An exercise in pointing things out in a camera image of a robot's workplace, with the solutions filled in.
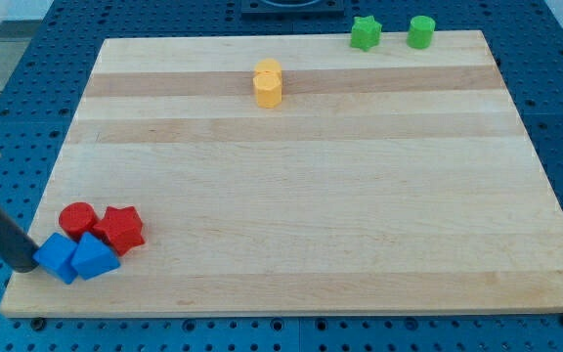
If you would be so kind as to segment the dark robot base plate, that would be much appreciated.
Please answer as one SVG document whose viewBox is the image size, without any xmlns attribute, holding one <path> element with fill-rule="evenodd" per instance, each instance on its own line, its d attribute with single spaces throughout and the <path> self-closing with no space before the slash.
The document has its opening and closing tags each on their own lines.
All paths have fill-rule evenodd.
<svg viewBox="0 0 563 352">
<path fill-rule="evenodd" d="M 344 13 L 345 0 L 240 0 L 243 17 Z"/>
</svg>

